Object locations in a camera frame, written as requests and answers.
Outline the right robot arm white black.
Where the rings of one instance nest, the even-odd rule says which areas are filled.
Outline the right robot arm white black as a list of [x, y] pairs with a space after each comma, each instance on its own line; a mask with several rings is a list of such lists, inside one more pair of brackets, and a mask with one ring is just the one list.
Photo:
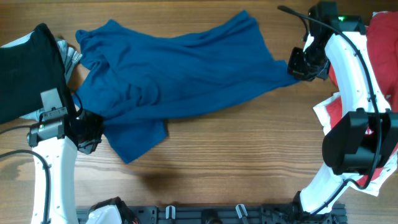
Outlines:
[[335, 2], [320, 1], [300, 18], [305, 47], [292, 50], [287, 71], [305, 81], [334, 71], [342, 102], [341, 119], [323, 139], [324, 163], [287, 214], [291, 222], [306, 223], [328, 218], [349, 185], [369, 187], [397, 144], [397, 114], [374, 76], [361, 17], [341, 15]]

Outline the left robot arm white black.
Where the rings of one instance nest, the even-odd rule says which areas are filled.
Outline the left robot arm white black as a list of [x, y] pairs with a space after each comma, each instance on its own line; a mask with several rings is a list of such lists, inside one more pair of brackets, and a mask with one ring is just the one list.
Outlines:
[[44, 112], [27, 134], [35, 161], [32, 223], [78, 223], [75, 206], [77, 154], [91, 154], [101, 143], [102, 117], [76, 110], [68, 90], [39, 96]]

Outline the blue t-shirt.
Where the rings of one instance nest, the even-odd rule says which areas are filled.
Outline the blue t-shirt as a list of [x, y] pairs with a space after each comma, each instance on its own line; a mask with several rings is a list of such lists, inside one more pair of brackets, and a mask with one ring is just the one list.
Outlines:
[[78, 99], [104, 118], [104, 135], [125, 163], [167, 137], [167, 119], [212, 113], [296, 84], [246, 11], [178, 37], [154, 37], [114, 20], [75, 37], [88, 69]]

